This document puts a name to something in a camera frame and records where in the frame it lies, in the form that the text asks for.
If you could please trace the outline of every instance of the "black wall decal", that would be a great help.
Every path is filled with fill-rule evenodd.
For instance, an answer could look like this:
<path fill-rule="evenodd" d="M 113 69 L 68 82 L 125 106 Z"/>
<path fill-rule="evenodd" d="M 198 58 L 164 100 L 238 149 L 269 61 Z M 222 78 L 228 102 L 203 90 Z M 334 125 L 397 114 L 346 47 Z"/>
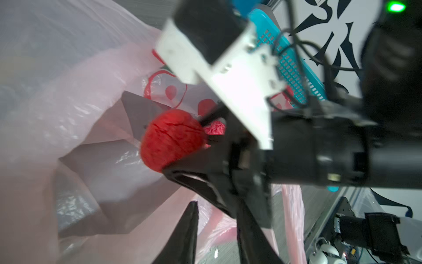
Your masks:
<path fill-rule="evenodd" d="M 337 66 L 337 67 L 340 67 L 340 65 L 341 65 L 341 53 L 340 53 L 339 49 L 337 49 L 337 55 L 335 56 L 335 60 L 333 62 L 333 65 Z M 331 74 L 332 74 L 333 78 L 337 77 L 337 74 L 338 74 L 339 71 L 340 70 L 338 70 L 338 69 L 331 68 Z"/>
<path fill-rule="evenodd" d="M 346 91 L 346 93 L 349 93 L 349 90 L 346 87 L 344 87 L 343 85 L 339 84 L 338 82 L 334 82 L 334 85 L 338 88 L 344 89 Z"/>
<path fill-rule="evenodd" d="M 337 4 L 337 18 L 340 18 L 346 7 L 350 4 L 351 0 L 338 0 Z"/>
<path fill-rule="evenodd" d="M 300 25 L 298 25 L 297 28 L 295 28 L 295 33 L 299 33 L 300 31 L 305 30 L 308 27 L 312 27 L 312 26 L 315 26 L 315 25 L 318 25 L 318 24 L 328 23 L 328 21 L 333 16 L 333 9 L 328 6 L 327 2 L 328 2 L 328 0 L 326 0 L 324 3 L 322 3 L 319 6 L 322 9 L 324 9 L 325 12 L 327 13 L 326 19 L 319 19 L 316 16 L 314 16 L 314 14 L 310 14 Z"/>
<path fill-rule="evenodd" d="M 344 54 L 346 55 L 346 58 L 350 62 L 350 65 L 352 66 L 352 68 L 359 68 L 359 66 L 356 63 L 356 59 L 354 58 L 353 44 L 350 43 L 350 40 L 349 40 L 350 31 L 352 30 L 353 22 L 346 23 L 346 25 L 347 25 L 347 36 L 344 39 L 343 43 L 340 44 L 340 47 L 343 50 Z"/>
<path fill-rule="evenodd" d="M 305 0 L 310 5 L 317 5 L 317 2 L 315 0 Z"/>
<path fill-rule="evenodd" d="M 333 32 L 331 32 L 330 37 L 328 38 L 327 42 L 324 44 L 324 46 L 322 46 L 322 48 L 318 51 L 318 53 L 316 53 L 316 54 L 314 55 L 314 57 L 315 57 L 315 58 L 319 59 L 320 61 L 323 61 L 323 59 L 324 59 L 324 54 L 325 54 L 325 52 L 327 51 L 328 45 L 330 44 L 330 42 L 331 42 L 331 40 L 333 39 L 333 37 L 334 37 L 334 33 L 333 33 Z"/>

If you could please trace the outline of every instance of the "white wall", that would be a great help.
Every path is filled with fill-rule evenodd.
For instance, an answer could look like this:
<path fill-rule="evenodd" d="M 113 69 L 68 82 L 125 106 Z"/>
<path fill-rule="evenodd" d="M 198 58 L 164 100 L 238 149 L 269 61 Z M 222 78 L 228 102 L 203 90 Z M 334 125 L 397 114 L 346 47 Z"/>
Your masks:
<path fill-rule="evenodd" d="M 327 19 L 327 12 L 319 7 L 322 5 L 325 0 L 315 0 L 317 6 L 313 6 L 307 3 L 305 0 L 294 0 L 296 11 L 296 22 L 298 26 L 302 23 L 308 16 L 313 14 L 316 18 Z M 337 18 L 337 9 L 339 2 L 348 2 L 345 0 L 327 0 L 327 5 L 332 8 L 333 14 L 328 23 L 317 24 L 311 26 L 298 33 L 298 36 L 302 40 L 308 40 L 315 42 L 319 46 L 323 46 L 329 39 L 331 32 L 334 33 L 330 44 L 328 45 L 326 54 L 330 59 L 330 62 L 333 63 L 337 55 L 337 51 L 340 50 L 341 54 L 341 66 L 342 67 L 351 67 L 351 64 L 347 60 L 345 53 L 343 52 L 340 44 L 344 41 L 347 36 L 347 25 L 346 23 L 353 22 L 349 40 L 353 45 L 353 52 L 358 66 L 360 65 L 360 51 L 363 46 L 364 40 L 367 38 L 369 30 L 372 28 L 372 24 L 376 21 L 381 0 L 351 0 L 349 5 L 346 7 L 344 12 Z M 281 29 L 288 28 L 288 16 L 287 16 L 287 7 L 285 1 L 281 2 L 275 9 L 274 15 L 277 18 L 277 21 Z M 312 54 L 316 54 L 311 47 L 309 50 Z M 323 82 L 322 78 L 322 65 L 316 66 L 314 62 L 307 60 L 307 64 L 311 69 L 317 74 L 320 80 Z M 358 89 L 358 81 L 355 72 L 346 72 L 340 71 L 336 78 L 336 81 L 346 87 L 351 95 L 360 96 L 360 90 Z"/>
<path fill-rule="evenodd" d="M 413 218 L 422 220 L 422 190 L 372 188 L 376 193 L 400 204 L 410 206 Z M 397 216 L 404 216 L 405 207 L 381 206 L 386 212 Z"/>

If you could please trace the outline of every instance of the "robotic arm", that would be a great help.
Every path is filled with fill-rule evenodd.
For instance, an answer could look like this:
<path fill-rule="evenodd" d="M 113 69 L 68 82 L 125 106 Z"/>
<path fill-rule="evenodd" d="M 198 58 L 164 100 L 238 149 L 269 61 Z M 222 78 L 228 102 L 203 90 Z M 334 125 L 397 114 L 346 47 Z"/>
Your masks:
<path fill-rule="evenodd" d="M 271 183 L 422 188 L 421 1 L 407 0 L 401 13 L 381 10 L 362 51 L 362 100 L 337 91 L 327 68 L 328 100 L 302 82 L 306 105 L 276 112 L 268 98 L 285 89 L 278 55 L 255 48 L 255 25 L 235 2 L 184 0 L 157 52 L 182 82 L 204 81 L 222 100 L 201 125 L 224 118 L 225 135 L 163 173 L 237 218 L 244 263 L 268 263 L 245 229 L 270 228 Z"/>

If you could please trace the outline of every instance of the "red ball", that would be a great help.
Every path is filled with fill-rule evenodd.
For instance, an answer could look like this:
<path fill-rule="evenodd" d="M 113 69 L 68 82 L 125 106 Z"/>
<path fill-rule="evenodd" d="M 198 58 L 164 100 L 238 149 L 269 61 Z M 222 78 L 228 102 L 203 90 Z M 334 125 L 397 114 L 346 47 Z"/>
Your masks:
<path fill-rule="evenodd" d="M 188 112 L 168 110 L 148 126 L 141 143 L 141 158 L 153 171 L 204 147 L 206 134 Z"/>
<path fill-rule="evenodd" d="M 204 131 L 207 135 L 224 135 L 226 125 L 216 120 L 204 127 Z"/>

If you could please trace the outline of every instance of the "white plastic part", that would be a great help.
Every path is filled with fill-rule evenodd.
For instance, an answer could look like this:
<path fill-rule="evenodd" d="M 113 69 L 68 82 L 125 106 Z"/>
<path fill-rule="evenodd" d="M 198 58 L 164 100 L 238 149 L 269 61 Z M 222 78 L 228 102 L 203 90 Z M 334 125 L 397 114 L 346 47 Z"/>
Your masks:
<path fill-rule="evenodd" d="M 338 250 L 329 245 L 329 244 L 322 244 L 315 255 L 309 256 L 309 264 L 346 264 L 343 259 L 339 259 L 333 256 L 327 256 L 324 254 L 329 253 L 331 255 L 340 256 Z"/>
<path fill-rule="evenodd" d="M 327 256 L 319 250 L 315 255 L 309 256 L 309 264 L 328 264 Z"/>
<path fill-rule="evenodd" d="M 269 45 L 255 51 L 255 24 L 242 34 L 213 64 L 209 65 L 190 40 L 169 19 L 156 50 L 184 83 L 205 81 L 230 111 L 243 123 L 263 150 L 273 148 L 271 109 L 265 99 L 285 89 L 276 72 L 276 57 Z"/>
<path fill-rule="evenodd" d="M 333 254 L 333 255 L 336 255 L 336 256 L 340 256 L 340 254 L 338 253 L 338 250 L 335 247 L 333 247 L 329 244 L 322 244 L 320 250 L 322 252 L 326 252 L 326 253 L 330 253 L 330 254 Z"/>

